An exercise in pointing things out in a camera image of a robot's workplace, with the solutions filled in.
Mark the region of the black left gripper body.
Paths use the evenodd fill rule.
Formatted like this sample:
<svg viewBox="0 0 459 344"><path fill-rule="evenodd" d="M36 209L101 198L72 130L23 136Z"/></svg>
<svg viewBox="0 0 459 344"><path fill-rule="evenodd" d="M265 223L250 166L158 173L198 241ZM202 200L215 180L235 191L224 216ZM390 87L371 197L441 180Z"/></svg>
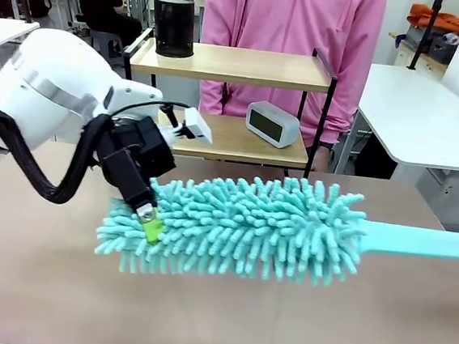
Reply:
<svg viewBox="0 0 459 344"><path fill-rule="evenodd" d="M102 135L100 165L104 157L120 149L130 152L149 179L161 176L175 167L171 149L151 117L142 120L119 118L112 121Z"/></svg>

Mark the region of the person's left hand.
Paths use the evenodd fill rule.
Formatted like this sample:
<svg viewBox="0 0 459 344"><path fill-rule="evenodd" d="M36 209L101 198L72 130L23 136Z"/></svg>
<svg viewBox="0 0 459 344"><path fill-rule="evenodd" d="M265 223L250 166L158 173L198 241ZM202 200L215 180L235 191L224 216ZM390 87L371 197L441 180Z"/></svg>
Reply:
<svg viewBox="0 0 459 344"><path fill-rule="evenodd" d="M315 159L313 160L313 169L315 172L327 172L330 158L331 150L327 147L319 146L316 150Z"/></svg>

